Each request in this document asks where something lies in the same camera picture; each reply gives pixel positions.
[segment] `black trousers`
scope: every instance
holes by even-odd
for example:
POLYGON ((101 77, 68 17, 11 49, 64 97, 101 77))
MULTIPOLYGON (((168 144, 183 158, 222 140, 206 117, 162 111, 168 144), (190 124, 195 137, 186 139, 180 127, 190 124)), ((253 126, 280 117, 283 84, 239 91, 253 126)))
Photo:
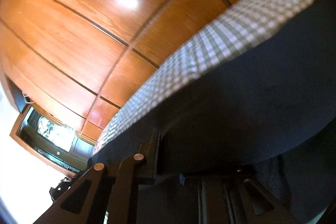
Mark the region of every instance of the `black trousers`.
POLYGON ((196 189, 182 188, 174 175, 265 161, 334 119, 335 24, 336 1, 316 0, 271 39, 162 102, 88 167, 120 162, 160 128, 159 172, 172 177, 139 192, 138 223, 196 223, 196 189))

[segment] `white wall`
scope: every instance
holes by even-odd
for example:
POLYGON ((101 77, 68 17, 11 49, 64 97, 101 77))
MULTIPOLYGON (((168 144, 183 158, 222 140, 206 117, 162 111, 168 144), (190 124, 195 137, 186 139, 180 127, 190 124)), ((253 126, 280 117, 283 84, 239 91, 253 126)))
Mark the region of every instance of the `white wall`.
POLYGON ((10 138, 17 117, 0 84, 0 196, 19 224, 32 224, 52 204, 50 187, 65 176, 10 138))

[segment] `wooden frame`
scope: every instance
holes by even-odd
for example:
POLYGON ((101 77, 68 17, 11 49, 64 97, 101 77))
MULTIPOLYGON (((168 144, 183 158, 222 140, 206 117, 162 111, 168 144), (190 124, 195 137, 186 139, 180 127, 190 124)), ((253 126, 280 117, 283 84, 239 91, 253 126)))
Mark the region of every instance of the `wooden frame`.
POLYGON ((15 121, 15 124, 10 132, 10 137, 16 141, 20 146, 22 146, 26 151, 28 151, 30 154, 34 155, 35 157, 39 158, 41 161, 43 161, 45 164, 51 166, 52 168, 56 169, 57 171, 63 173, 68 178, 73 178, 75 176, 74 172, 71 172, 70 170, 67 170, 56 163, 52 162, 51 160, 48 160, 43 155, 39 154, 37 151, 35 151, 33 148, 31 148, 29 145, 27 145, 23 140, 20 139, 20 137, 17 135, 17 132, 22 126, 22 122, 29 112, 31 106, 27 106, 23 113, 20 113, 18 118, 15 121))

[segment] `gingham fabric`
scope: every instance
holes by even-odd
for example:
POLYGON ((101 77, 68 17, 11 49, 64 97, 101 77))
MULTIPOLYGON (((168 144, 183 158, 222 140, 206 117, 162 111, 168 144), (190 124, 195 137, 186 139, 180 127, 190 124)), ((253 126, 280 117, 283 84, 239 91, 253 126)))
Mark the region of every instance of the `gingham fabric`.
POLYGON ((98 138, 93 154, 160 102, 215 66, 272 37, 314 0, 240 0, 207 24, 137 90, 98 138))

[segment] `round bolt head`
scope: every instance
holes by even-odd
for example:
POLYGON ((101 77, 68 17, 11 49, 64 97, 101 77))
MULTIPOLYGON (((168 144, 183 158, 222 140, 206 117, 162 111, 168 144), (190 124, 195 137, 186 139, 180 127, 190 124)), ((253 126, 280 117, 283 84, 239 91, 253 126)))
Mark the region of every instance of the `round bolt head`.
POLYGON ((140 153, 137 153, 137 154, 134 155, 133 158, 134 158, 135 160, 143 160, 144 157, 145 157, 144 155, 142 155, 142 154, 140 154, 140 153))
POLYGON ((93 167, 96 171, 100 171, 104 169, 104 164, 95 164, 93 167))

